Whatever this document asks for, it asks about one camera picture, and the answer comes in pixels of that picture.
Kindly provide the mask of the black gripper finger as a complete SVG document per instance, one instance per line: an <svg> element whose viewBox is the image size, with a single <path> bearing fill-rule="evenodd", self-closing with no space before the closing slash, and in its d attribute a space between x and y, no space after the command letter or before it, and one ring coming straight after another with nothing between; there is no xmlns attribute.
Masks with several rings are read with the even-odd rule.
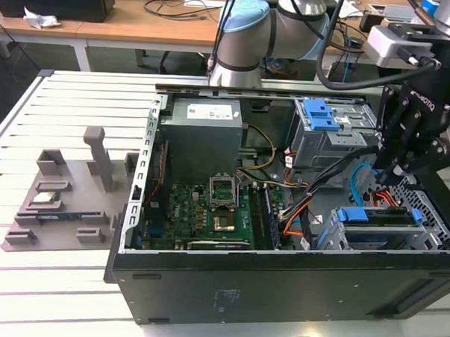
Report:
<svg viewBox="0 0 450 337"><path fill-rule="evenodd" d="M419 146L407 151L400 163L405 174L439 171L450 166L450 143L444 139L434 139L427 146Z"/></svg>
<svg viewBox="0 0 450 337"><path fill-rule="evenodd" d="M373 168L380 171L377 183L395 186L403 178L410 141L414 139L422 112L409 87L383 88L376 129L380 133Z"/></svg>

